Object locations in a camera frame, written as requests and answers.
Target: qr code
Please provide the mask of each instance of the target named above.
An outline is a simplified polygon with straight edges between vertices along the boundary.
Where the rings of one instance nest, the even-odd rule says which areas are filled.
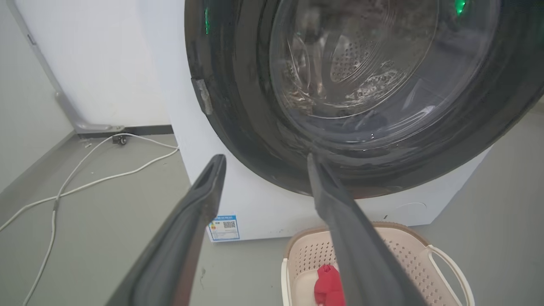
[[[225,222],[223,222],[223,227],[226,228],[226,229],[235,228],[236,224],[235,224],[234,221],[225,221]]]

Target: baseboard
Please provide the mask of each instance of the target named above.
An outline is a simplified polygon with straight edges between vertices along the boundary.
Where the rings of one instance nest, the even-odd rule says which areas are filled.
[[[81,139],[106,138],[118,133],[131,133],[131,134],[139,135],[139,136],[165,135],[165,134],[174,134],[174,130],[172,129],[171,125],[130,126],[130,127],[125,127],[120,132],[79,134],[79,137]]]

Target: basket handle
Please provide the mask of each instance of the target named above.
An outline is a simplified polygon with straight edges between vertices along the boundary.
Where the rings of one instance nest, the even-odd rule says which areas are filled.
[[[440,250],[439,248],[433,246],[432,244],[429,244],[427,246],[427,249],[429,250],[429,260],[431,261],[432,265],[448,287],[448,290],[453,295],[455,300],[459,305],[461,305],[461,302],[459,301],[459,298],[457,298],[457,295],[453,292],[452,288],[449,286],[448,282],[446,281],[444,275],[440,271],[439,267],[436,265],[435,260],[432,258],[432,254],[438,255],[438,257],[442,258],[442,260],[452,269],[455,276],[457,277],[457,280],[461,284],[461,287],[463,289],[463,293],[465,294],[465,300],[467,301],[467,306],[474,306],[474,295],[472,294],[472,290],[470,285],[468,284],[467,278],[459,268],[459,266],[451,259],[451,257],[448,256],[448,254],[444,253],[444,251]]]
[[[289,284],[289,270],[287,270],[287,258],[281,263],[281,299],[283,306],[291,306],[291,288]]]

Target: plastic basket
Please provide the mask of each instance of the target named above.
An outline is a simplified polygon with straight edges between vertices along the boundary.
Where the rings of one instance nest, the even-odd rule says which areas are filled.
[[[432,258],[436,254],[457,276],[467,305],[474,306],[474,296],[465,276],[446,253],[401,224],[377,222],[373,225],[429,305],[461,305]],[[326,228],[306,230],[291,239],[281,265],[283,306],[316,305],[313,288],[318,279],[317,269],[322,265],[334,265],[338,269]]]

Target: sticker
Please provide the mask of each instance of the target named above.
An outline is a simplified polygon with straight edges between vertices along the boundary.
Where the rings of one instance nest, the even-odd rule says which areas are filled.
[[[208,228],[213,241],[240,240],[236,216],[217,216]]]

